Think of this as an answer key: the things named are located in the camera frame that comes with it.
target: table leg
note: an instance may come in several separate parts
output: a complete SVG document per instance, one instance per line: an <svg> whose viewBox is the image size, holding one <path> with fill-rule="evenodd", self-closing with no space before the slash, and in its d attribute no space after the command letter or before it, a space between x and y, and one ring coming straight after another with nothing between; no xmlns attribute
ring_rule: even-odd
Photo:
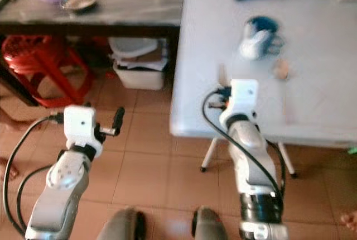
<svg viewBox="0 0 357 240"><path fill-rule="evenodd" d="M0 63L0 83L28 106L37 106L37 101L25 87Z"/></svg>

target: tiled floor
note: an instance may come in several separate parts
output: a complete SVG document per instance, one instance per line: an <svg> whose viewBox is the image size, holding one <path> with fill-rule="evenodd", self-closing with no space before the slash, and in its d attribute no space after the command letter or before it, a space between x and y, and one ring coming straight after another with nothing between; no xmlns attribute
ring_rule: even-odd
<svg viewBox="0 0 357 240"><path fill-rule="evenodd" d="M108 138L102 156L94 160L71 239L96 239L107 219L126 205L145 213L148 239L192 239L192 212L201 204L220 214L230 239L239 239L239 200L226 144L220 144L209 170L201 173L210 141L170 135L171 90L170 85L159 92L129 90L118 79L98 75L88 100L96 106L99 122L110 126L119 106L126 108L126 115L120 136ZM14 117L33 119L50 112L25 106L1 86L0 95L0 106ZM31 135L15 160L21 177L56 160L65 147L62 130L49 123ZM0 126L0 155L8 156L20 136ZM296 146L288 146L288 152L299 174L287 181L283 219L291 240L357 239L339 222L341 213L357 209L357 156ZM10 183L12 209L20 181ZM45 172L28 182L22 199L25 220L44 183ZM2 207L0 239L21 239Z"/></svg>

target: black cable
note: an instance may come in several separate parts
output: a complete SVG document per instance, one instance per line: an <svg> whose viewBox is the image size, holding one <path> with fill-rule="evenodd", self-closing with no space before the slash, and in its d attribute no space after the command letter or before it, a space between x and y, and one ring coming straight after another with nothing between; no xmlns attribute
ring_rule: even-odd
<svg viewBox="0 0 357 240"><path fill-rule="evenodd" d="M44 166L41 167L39 169L34 170L33 172L31 172L30 174L28 174L20 183L20 186L18 187L18 191L17 191L17 196L16 196L16 214L17 214L17 218L18 221L20 222L20 225L22 226L22 229L25 231L27 228L27 225L25 223L25 221L23 220L23 216L21 213L21 196L22 196L22 190L25 187L27 181L34 176L35 174L50 169L52 165L48 165L48 166Z"/></svg>
<svg viewBox="0 0 357 240"><path fill-rule="evenodd" d="M281 210L281 214L283 213L284 210L284 202L283 202L283 196L280 192L280 189L278 187L278 184L276 183L276 181L274 180L274 178L272 177L272 175L264 168L264 166L257 160L254 158L254 156L252 156L242 145L240 145L239 143L237 143L232 137L230 137L226 132L224 132L222 129L220 129L218 126L216 126L211 120L209 120L208 116L206 115L206 110L205 110L205 106L207 101L209 100L210 97L212 97L212 95L214 94L219 94L219 89L210 92L204 99L203 104L202 104L202 114L203 117L205 118L205 120L207 121L208 124L210 124L214 130L216 130L218 133L220 133L223 137L225 137L230 143L232 143L234 146L236 146L237 148L239 148L250 160L252 160L256 166L265 174L265 176L269 179L269 181L272 183L275 193L276 193L276 197L278 199L279 202L279 206L280 206L280 210Z"/></svg>
<svg viewBox="0 0 357 240"><path fill-rule="evenodd" d="M11 222L11 224L14 226L14 228L16 229L16 231L21 234L23 237L25 237L25 231L22 229L22 227L20 227L20 225L18 225L16 223L16 221L14 220L11 212L10 212L10 208L9 208L9 202L8 202L8 182L9 182L9 175L10 175L10 168L12 165L13 160L15 159L16 153L18 151L18 149L20 149L21 145L23 144L23 142L25 141L25 139L27 138L27 136L30 134L30 132L40 123L49 120L50 117L45 117L42 119L37 120L36 122L34 122L33 124L31 124L31 126L29 127L29 129L25 132L25 134L22 136L22 138L20 139L20 141L18 142L18 144L16 145L16 147L14 148L14 150L12 151L9 160L7 162L6 165L6 169L5 169L5 175L4 175L4 183L3 183L3 205L4 205L4 210L5 210L5 214L8 218L8 220Z"/></svg>
<svg viewBox="0 0 357 240"><path fill-rule="evenodd" d="M281 167L281 188L280 188L280 192L281 192L281 194L282 194L282 196L284 198L284 195L285 195L285 183L286 183L286 169L285 169L284 158L283 158L283 156L282 156L282 154L281 154L281 152L279 150L279 147L275 143L273 143L271 141L268 141L268 140L266 140L266 141L268 142L268 144L270 146L273 147L273 149L275 150L275 152L277 153L277 155L279 157L280 167Z"/></svg>

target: white plastic table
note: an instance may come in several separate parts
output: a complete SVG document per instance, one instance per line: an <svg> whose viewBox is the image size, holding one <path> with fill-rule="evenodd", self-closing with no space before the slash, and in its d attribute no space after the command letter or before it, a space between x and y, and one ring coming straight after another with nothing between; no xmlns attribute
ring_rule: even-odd
<svg viewBox="0 0 357 240"><path fill-rule="evenodd" d="M287 81L273 77L278 57L237 55L247 19L269 16L285 40ZM272 141L323 146L357 143L357 3L337 0L184 0L171 111L176 136L218 135L204 121L204 96L228 79L257 79L257 123ZM218 123L219 110L209 111Z"/></svg>

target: small brown object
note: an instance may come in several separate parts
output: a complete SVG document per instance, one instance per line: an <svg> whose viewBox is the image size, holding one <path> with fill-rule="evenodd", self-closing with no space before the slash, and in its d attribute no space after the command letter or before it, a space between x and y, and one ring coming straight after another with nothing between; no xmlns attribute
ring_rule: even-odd
<svg viewBox="0 0 357 240"><path fill-rule="evenodd" d="M5 158L0 157L0 179L4 180L5 178L5 169L7 165L7 160ZM11 165L9 180L14 180L18 176L18 170L15 166Z"/></svg>
<svg viewBox="0 0 357 240"><path fill-rule="evenodd" d="M287 80L289 72L288 62L278 59L274 64L273 72L276 79Z"/></svg>

